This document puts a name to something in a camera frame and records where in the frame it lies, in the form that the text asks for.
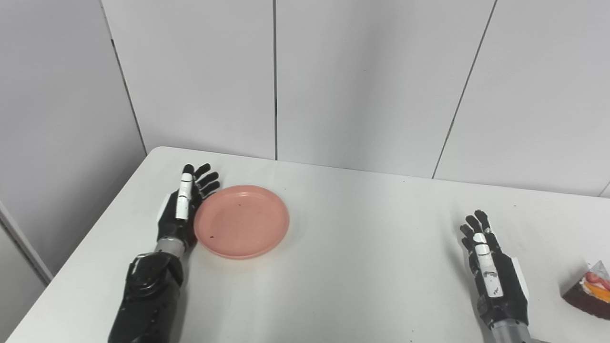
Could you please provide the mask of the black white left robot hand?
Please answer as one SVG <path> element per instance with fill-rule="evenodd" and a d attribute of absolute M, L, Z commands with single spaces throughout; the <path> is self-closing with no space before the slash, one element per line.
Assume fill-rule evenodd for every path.
<path fill-rule="evenodd" d="M 194 218 L 201 204 L 221 187 L 219 173 L 205 163 L 197 169 L 187 164 L 183 167 L 176 191 L 170 193 L 158 219 L 157 239 L 177 239 L 186 250 L 192 248 L 196 237 Z"/>

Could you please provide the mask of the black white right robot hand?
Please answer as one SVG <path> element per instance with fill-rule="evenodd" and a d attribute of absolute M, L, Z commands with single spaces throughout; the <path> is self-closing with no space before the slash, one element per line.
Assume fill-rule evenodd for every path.
<path fill-rule="evenodd" d="M 462 245 L 478 292 L 477 312 L 488 328 L 500 321 L 529 325 L 528 298 L 522 273 L 492 231 L 488 215 L 477 209 L 460 226 Z"/>

